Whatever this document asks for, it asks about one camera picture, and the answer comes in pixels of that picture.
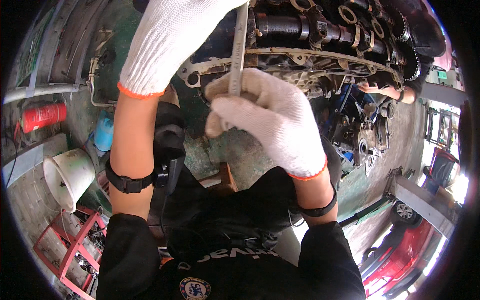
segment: blue container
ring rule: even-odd
[[[98,156],[110,151],[113,142],[113,118],[106,111],[100,112],[96,123],[93,142],[98,150]]]

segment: forearm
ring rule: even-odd
[[[303,181],[293,179],[295,190],[297,192],[298,205],[304,209],[323,208],[330,204],[333,199],[334,191],[330,183],[330,173],[328,168],[316,178]],[[338,204],[328,212],[325,216],[310,217],[303,216],[307,224],[312,227],[314,225],[326,224],[336,221],[338,214]]]
[[[384,90],[379,91],[380,94],[390,97],[394,100],[399,100],[400,99],[400,94],[401,92],[397,91],[394,88],[386,88]],[[415,92],[408,86],[405,87],[405,90],[403,92],[403,103],[411,104],[415,102]]]
[[[110,163],[119,176],[141,179],[154,168],[153,137],[158,97],[139,100],[120,93],[115,112]],[[147,220],[153,186],[141,193],[125,194],[110,185],[113,214],[129,214]]]

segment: mechanic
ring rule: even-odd
[[[434,59],[425,55],[418,54],[418,56],[420,60],[420,75],[415,80],[405,81],[405,90],[399,92],[393,86],[379,90],[377,84],[375,86],[359,84],[359,90],[366,94],[381,94],[398,102],[412,104],[420,95],[434,61]]]
[[[163,91],[225,14],[243,2],[150,1],[118,84],[107,166],[116,176],[143,180],[152,174],[157,114],[180,110],[163,102]],[[328,141],[322,143],[309,101],[297,87],[257,69],[243,73],[242,90],[250,100],[228,96],[228,80],[226,75],[206,89],[212,111],[205,132],[219,135],[222,122],[246,130],[279,167],[250,189],[223,198],[204,189],[186,167],[168,197],[157,197],[152,184],[123,193],[111,183],[113,216],[96,298],[365,299],[336,221],[339,158]],[[159,204],[174,258],[161,268],[147,223],[151,207]],[[302,217],[310,229],[296,267],[272,249]]]

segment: white bucket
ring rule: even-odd
[[[77,209],[78,199],[95,179],[92,160],[82,149],[45,157],[43,173],[53,197],[69,213]]]

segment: red metal stand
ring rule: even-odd
[[[93,276],[91,274],[89,274],[87,276],[87,279],[86,279],[85,283],[83,284],[82,288],[80,288],[80,287],[76,286],[73,282],[71,282],[66,277],[66,274],[67,274],[68,268],[70,267],[70,265],[72,264],[72,262],[74,260],[75,255],[77,254],[77,252],[80,252],[80,254],[93,266],[94,269],[96,269],[97,271],[100,270],[101,256],[98,259],[98,261],[96,261],[93,258],[93,256],[87,251],[87,249],[83,246],[83,241],[84,241],[86,235],[88,234],[88,232],[92,229],[92,226],[95,224],[95,222],[98,223],[98,226],[100,228],[105,228],[105,224],[103,223],[102,218],[100,217],[100,213],[97,212],[97,211],[94,211],[94,210],[91,210],[91,209],[88,209],[88,208],[85,208],[85,207],[81,207],[81,206],[77,206],[77,211],[80,211],[82,213],[85,213],[85,214],[89,215],[89,218],[83,224],[82,228],[80,229],[80,231],[78,232],[78,234],[76,236],[72,236],[71,234],[68,234],[67,232],[65,232],[65,230],[63,230],[63,228],[61,228],[60,226],[58,226],[56,224],[56,222],[61,220],[61,218],[62,218],[61,213],[60,213],[60,214],[58,214],[58,216],[56,216],[53,219],[53,221],[50,223],[50,225],[48,225],[47,228],[43,231],[43,233],[40,235],[40,237],[36,241],[35,245],[33,246],[33,249],[37,253],[38,257],[40,257],[40,259],[43,261],[43,263],[50,269],[50,271],[52,271],[53,274],[55,274],[55,276],[58,277],[58,279],[60,279],[61,283],[63,283],[68,288],[70,288],[72,291],[77,293],[80,297],[82,297],[84,299],[92,300],[94,298],[92,298],[90,295],[88,295],[86,293],[86,290],[88,289],[88,286],[92,282]],[[67,253],[65,254],[65,257],[63,258],[63,260],[60,264],[60,268],[55,267],[50,262],[50,260],[48,260],[48,258],[45,257],[45,255],[42,253],[42,251],[38,247],[40,241],[43,239],[45,234],[50,229],[53,230],[56,233],[56,235],[58,236],[60,241],[62,241],[61,238],[64,238],[65,240],[70,240],[70,242],[71,242],[70,246],[68,247],[62,241],[62,243],[68,248],[68,250],[67,250]],[[106,229],[103,230],[102,234],[106,236],[107,235],[107,230]]]

